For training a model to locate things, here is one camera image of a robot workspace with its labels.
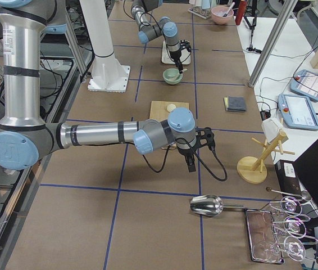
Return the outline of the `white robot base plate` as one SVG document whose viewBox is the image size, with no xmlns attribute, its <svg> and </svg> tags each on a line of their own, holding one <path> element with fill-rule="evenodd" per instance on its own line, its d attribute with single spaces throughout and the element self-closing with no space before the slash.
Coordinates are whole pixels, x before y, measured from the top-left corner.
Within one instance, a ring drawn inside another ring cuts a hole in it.
<svg viewBox="0 0 318 270">
<path fill-rule="evenodd" d="M 80 1 L 94 53 L 90 91 L 123 93 L 128 84 L 130 66 L 121 65 L 112 44 L 104 1 Z"/>
</svg>

